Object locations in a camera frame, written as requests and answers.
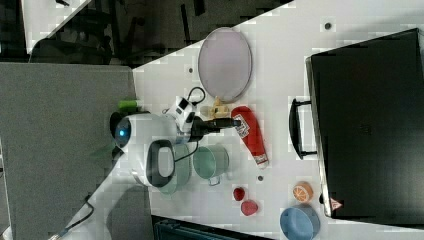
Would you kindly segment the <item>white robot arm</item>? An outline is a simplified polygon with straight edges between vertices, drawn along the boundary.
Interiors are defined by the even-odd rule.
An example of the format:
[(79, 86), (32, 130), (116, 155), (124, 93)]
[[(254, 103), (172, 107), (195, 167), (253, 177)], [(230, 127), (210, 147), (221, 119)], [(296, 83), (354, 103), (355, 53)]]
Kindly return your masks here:
[(204, 121), (196, 115), (196, 104), (180, 96), (160, 115), (144, 112), (123, 117), (114, 128), (122, 155), (67, 226), (48, 240), (111, 240), (107, 218), (128, 189), (138, 184), (161, 188), (172, 180), (171, 173), (160, 169), (160, 162), (179, 160), (175, 146), (240, 125), (231, 117)]

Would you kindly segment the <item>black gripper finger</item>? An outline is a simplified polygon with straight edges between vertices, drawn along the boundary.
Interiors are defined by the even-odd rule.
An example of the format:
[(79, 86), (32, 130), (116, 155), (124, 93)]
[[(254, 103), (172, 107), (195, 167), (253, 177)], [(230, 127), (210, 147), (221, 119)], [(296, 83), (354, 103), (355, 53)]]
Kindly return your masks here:
[(213, 120), (213, 124), (217, 128), (231, 128), (239, 127), (241, 125), (241, 121), (233, 118), (218, 118)]

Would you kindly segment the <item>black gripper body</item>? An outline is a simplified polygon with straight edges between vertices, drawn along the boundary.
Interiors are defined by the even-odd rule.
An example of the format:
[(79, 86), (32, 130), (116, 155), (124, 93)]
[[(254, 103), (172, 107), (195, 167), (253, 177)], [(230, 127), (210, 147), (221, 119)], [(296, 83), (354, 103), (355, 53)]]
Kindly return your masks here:
[(200, 141), (205, 135), (216, 133), (217, 128), (208, 121), (203, 121), (200, 117), (195, 116), (190, 132), (190, 142)]

